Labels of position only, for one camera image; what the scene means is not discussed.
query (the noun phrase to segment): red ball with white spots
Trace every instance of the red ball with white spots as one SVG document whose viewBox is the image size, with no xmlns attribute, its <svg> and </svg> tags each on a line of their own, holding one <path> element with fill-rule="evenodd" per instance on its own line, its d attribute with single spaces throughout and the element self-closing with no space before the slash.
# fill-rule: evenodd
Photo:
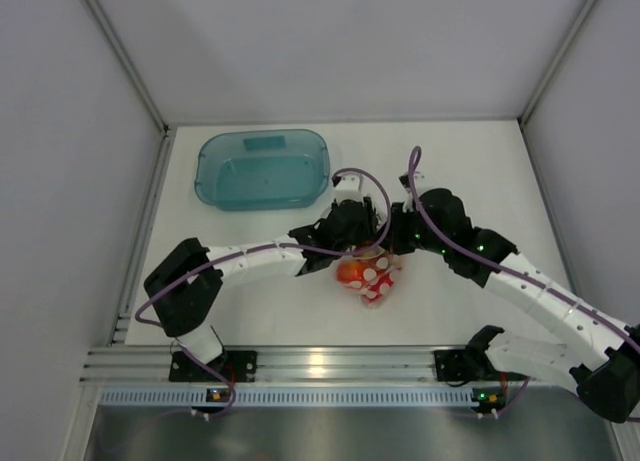
<svg viewBox="0 0 640 461">
<path fill-rule="evenodd" d="M 336 279 L 348 290 L 359 294 L 365 306 L 375 307 L 391 292 L 400 269 L 400 258 L 379 248 L 363 257 L 340 261 Z"/>
</svg>

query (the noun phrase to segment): purple cable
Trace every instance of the purple cable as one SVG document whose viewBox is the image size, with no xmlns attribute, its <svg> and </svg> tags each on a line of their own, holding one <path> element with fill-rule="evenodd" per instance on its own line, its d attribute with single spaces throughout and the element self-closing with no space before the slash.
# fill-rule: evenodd
<svg viewBox="0 0 640 461">
<path fill-rule="evenodd" d="M 504 413 L 509 411 L 511 409 L 511 406 L 513 406 L 515 404 L 515 402 L 518 401 L 522 397 L 522 395 L 524 394 L 525 389 L 527 389 L 527 386 L 529 386 L 529 381 L 531 381 L 531 378 L 527 378 L 527 379 L 524 380 L 524 382 L 520 386 L 520 389 L 518 389 L 518 391 L 516 391 L 516 394 L 513 396 L 513 398 L 511 398 L 509 400 L 509 402 L 505 405 L 505 407 L 502 408 L 499 411 L 500 415 L 503 415 Z"/>
<path fill-rule="evenodd" d="M 334 176 L 338 176 L 338 175 L 343 174 L 343 173 L 358 173 L 358 174 L 361 174 L 361 175 L 369 178 L 373 182 L 373 184 L 375 184 L 376 187 L 380 190 L 380 193 L 382 194 L 382 197 L 384 198 L 385 207 L 387 209 L 387 220 L 386 220 L 386 222 L 384 224 L 384 229 L 382 230 L 382 234 L 380 234 L 380 237 L 372 245 L 366 246 L 364 248 L 356 249 L 354 251 L 344 251 L 344 252 L 343 251 L 333 251 L 331 249 L 317 248 L 315 246 L 305 246 L 303 244 L 295 244 L 295 243 L 282 243 L 282 244 L 280 244 L 280 247 L 302 249 L 302 250 L 313 251 L 313 252 L 321 253 L 321 254 L 328 254 L 330 256 L 357 256 L 358 254 L 366 253 L 371 248 L 375 248 L 376 246 L 379 246 L 382 243 L 382 241 L 384 241 L 384 239 L 387 237 L 387 234 L 389 233 L 389 229 L 391 228 L 391 200 L 389 199 L 389 195 L 387 194 L 387 191 L 384 189 L 384 186 L 382 186 L 382 183 L 380 181 L 378 181 L 378 179 L 375 176 L 373 176 L 372 174 L 370 174 L 367 171 L 365 171 L 363 169 L 360 169 L 360 168 L 343 168 L 343 169 L 339 169 L 338 171 L 335 172 Z M 267 250 L 267 249 L 273 249 L 273 248 L 277 248 L 277 247 L 278 246 L 273 244 L 273 243 L 271 243 L 271 244 L 263 244 L 261 246 L 255 246 L 253 248 L 249 248 L 246 251 L 246 254 L 257 253 L 257 252 L 260 252 L 260 251 L 264 251 L 264 250 Z M 178 287 L 179 285 L 184 283 L 190 277 L 195 276 L 196 274 L 204 271 L 205 269 L 209 269 L 209 268 L 215 266 L 216 264 L 224 263 L 226 261 L 231 261 L 232 259 L 239 258 L 239 257 L 244 256 L 244 255 L 245 255 L 245 253 L 243 251 L 236 251 L 234 253 L 227 254 L 226 256 L 222 256 L 220 258 L 214 259 L 213 261 L 209 261 L 208 263 L 204 263 L 204 264 L 198 266 L 197 268 L 185 273 L 184 275 L 182 275 L 178 279 L 176 279 L 173 283 L 165 286 L 163 289 L 158 291 L 148 301 L 146 301 L 142 306 L 140 306 L 140 308 L 135 312 L 135 315 L 134 315 L 135 320 L 138 321 L 139 323 L 142 323 L 142 324 L 150 324 L 152 326 L 157 326 L 157 327 L 161 328 L 162 325 L 159 322 L 153 321 L 151 319 L 143 318 L 142 317 L 142 313 L 144 313 L 147 309 L 149 309 L 149 307 L 151 307 L 159 299 L 161 299 L 164 296 L 166 296 L 169 292 L 171 292 L 173 289 L 175 289 L 176 287 Z"/>
<path fill-rule="evenodd" d="M 422 157 L 422 149 L 420 148 L 420 146 L 416 146 L 411 151 L 411 156 L 409 156 L 409 187 L 411 189 L 411 195 L 413 196 L 416 209 L 418 210 L 418 212 L 420 212 L 420 214 L 422 215 L 422 218 L 427 223 L 429 228 L 435 233 L 435 235 L 438 236 L 438 238 L 440 238 L 440 240 L 444 244 L 458 251 L 459 253 L 464 254 L 468 258 L 473 259 L 474 261 L 482 263 L 498 272 L 503 271 L 507 274 L 510 274 L 511 276 L 514 276 L 518 279 L 521 279 L 530 284 L 533 284 L 534 286 L 540 289 L 545 289 L 546 286 L 541 281 L 538 281 L 537 279 L 527 276 L 524 273 L 516 271 L 515 269 L 509 268 L 507 266 L 501 266 L 498 263 L 494 263 L 489 259 L 483 258 L 482 256 L 472 251 L 469 251 L 468 249 L 463 248 L 462 246 L 457 244 L 455 241 L 449 239 L 442 231 L 440 231 L 438 226 L 436 226 L 436 224 L 427 214 L 427 211 L 422 206 L 422 203 L 420 203 L 420 196 L 418 195 L 418 190 L 416 189 L 415 180 L 413 179 L 413 174 L 415 173 L 418 167 L 418 164 L 420 164 L 421 157 Z M 631 346 L 638 354 L 640 354 L 640 345 L 638 345 L 638 343 L 636 343 L 633 339 L 631 339 L 631 337 L 627 333 L 625 333 L 622 329 L 618 328 L 615 324 L 610 322 L 608 319 L 600 316 L 597 312 L 593 312 L 592 310 L 585 308 L 581 304 L 577 304 L 576 300 L 571 299 L 569 296 L 565 295 L 564 293 L 561 293 L 560 291 L 554 288 L 549 289 L 549 293 L 555 296 L 560 301 L 564 301 L 565 303 L 571 305 L 572 307 L 575 307 L 575 309 L 586 314 L 588 317 L 599 322 L 603 326 L 606 326 L 610 331 L 612 331 L 617 336 L 622 338 L 625 342 L 627 342 L 627 344 L 629 344 L 629 346 Z"/>
<path fill-rule="evenodd" d="M 221 383 L 223 383 L 227 388 L 229 388 L 229 392 L 230 392 L 230 395 L 231 395 L 231 397 L 229 399 L 229 402 L 220 411 L 217 411 L 215 413 L 209 414 L 208 415 L 209 416 L 208 419 L 219 418 L 220 416 L 223 416 L 223 415 L 227 414 L 229 412 L 229 410 L 231 409 L 231 407 L 233 406 L 233 403 L 235 403 L 235 401 L 236 401 L 236 396 L 237 396 L 236 389 L 233 387 L 233 385 L 229 381 L 227 381 L 224 378 L 224 376 L 222 376 L 216 370 L 210 368 L 209 366 L 204 364 L 202 361 L 200 361 L 198 358 L 196 358 L 193 355 L 193 353 L 191 353 L 191 351 L 189 351 L 186 348 L 182 348 L 182 351 L 187 356 L 187 358 L 189 358 L 191 361 L 193 361 L 195 364 L 200 366 L 206 372 L 211 374 L 214 378 L 218 379 Z M 111 446 L 109 448 L 104 447 L 104 442 L 102 440 L 102 434 L 99 431 L 98 432 L 98 444 L 100 445 L 100 449 L 102 451 L 104 451 L 105 453 L 109 453 L 109 454 L 113 454 L 113 453 L 115 453 L 117 451 L 120 451 L 127 444 L 129 444 L 136 437 L 138 437 L 143 431 L 151 428 L 156 423 L 158 423 L 160 420 L 164 419 L 166 416 L 171 416 L 173 414 L 180 414 L 180 413 L 182 413 L 182 414 L 193 413 L 193 411 L 190 408 L 176 408 L 176 409 L 170 409 L 170 410 L 167 410 L 167 411 L 163 411 L 162 413 L 158 414 L 157 416 L 154 416 L 150 420 L 145 421 L 144 423 L 142 423 L 142 425 L 138 429 L 136 429 L 136 431 L 131 436 L 129 436 L 127 439 L 125 439 L 124 441 L 116 444 L 115 446 Z"/>
</svg>

